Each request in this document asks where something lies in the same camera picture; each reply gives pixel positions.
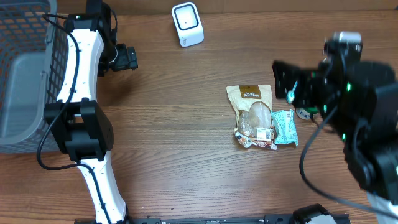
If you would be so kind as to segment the green lid white jar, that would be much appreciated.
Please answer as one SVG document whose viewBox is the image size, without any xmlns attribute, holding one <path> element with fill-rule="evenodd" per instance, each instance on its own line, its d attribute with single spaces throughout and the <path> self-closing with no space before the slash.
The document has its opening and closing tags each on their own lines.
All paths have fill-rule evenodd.
<svg viewBox="0 0 398 224">
<path fill-rule="evenodd" d="M 300 119 L 311 120 L 319 113 L 317 108 L 296 108 L 295 112 Z"/>
</svg>

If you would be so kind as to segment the teal snack packet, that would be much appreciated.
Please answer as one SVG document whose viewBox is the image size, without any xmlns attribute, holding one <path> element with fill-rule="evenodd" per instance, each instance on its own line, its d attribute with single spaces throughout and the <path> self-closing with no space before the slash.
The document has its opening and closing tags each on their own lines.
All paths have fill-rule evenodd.
<svg viewBox="0 0 398 224">
<path fill-rule="evenodd" d="M 299 138 L 294 123 L 294 111 L 280 110 L 271 113 L 277 137 L 274 142 L 276 145 L 295 144 L 298 146 Z"/>
</svg>

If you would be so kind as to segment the brown white snack bag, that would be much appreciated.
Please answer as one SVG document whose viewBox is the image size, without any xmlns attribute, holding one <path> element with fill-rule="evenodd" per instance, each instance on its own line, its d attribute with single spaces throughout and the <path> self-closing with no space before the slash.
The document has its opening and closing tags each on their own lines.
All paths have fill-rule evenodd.
<svg viewBox="0 0 398 224">
<path fill-rule="evenodd" d="M 228 86 L 226 93 L 236 115 L 234 136 L 240 145 L 276 150 L 271 86 Z"/>
</svg>

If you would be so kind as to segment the Kleenex tissue pack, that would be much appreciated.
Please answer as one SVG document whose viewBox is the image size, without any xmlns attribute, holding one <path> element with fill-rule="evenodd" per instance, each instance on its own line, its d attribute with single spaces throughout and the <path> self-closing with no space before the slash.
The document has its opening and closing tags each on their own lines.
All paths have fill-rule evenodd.
<svg viewBox="0 0 398 224">
<path fill-rule="evenodd" d="M 291 90 L 289 90 L 286 94 L 286 100 L 288 104 L 292 104 L 295 99 L 295 90 L 297 88 L 298 81 L 296 81 Z"/>
</svg>

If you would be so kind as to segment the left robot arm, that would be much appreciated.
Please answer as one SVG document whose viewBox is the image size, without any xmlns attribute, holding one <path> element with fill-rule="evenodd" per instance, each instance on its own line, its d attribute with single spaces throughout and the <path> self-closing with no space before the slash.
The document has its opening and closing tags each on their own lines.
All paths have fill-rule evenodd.
<svg viewBox="0 0 398 224">
<path fill-rule="evenodd" d="M 58 170 L 80 170 L 95 208 L 93 223 L 130 223 L 111 164 L 113 126 L 97 102 L 96 89 L 98 77 L 109 70 L 137 69 L 136 52 L 118 43 L 116 13 L 103 1 L 87 1 L 83 14 L 64 20 L 63 26 L 53 26 L 67 35 L 67 67 L 56 101 L 45 105 L 49 127 L 44 135 L 52 135 L 71 160 Z"/>
</svg>

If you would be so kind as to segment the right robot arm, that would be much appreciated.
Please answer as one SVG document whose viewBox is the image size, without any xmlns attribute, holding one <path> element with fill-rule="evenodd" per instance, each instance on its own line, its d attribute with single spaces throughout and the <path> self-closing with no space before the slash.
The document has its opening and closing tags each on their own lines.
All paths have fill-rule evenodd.
<svg viewBox="0 0 398 224">
<path fill-rule="evenodd" d="M 380 223 L 397 222 L 397 80 L 385 63 L 332 59 L 315 69 L 274 61 L 276 96 L 295 108 L 316 108 L 323 121 L 307 141 L 299 170 L 316 193 L 378 215 Z M 329 124 L 344 143 L 348 170 L 366 191 L 370 206 L 328 194 L 304 171 L 304 156 Z"/>
</svg>

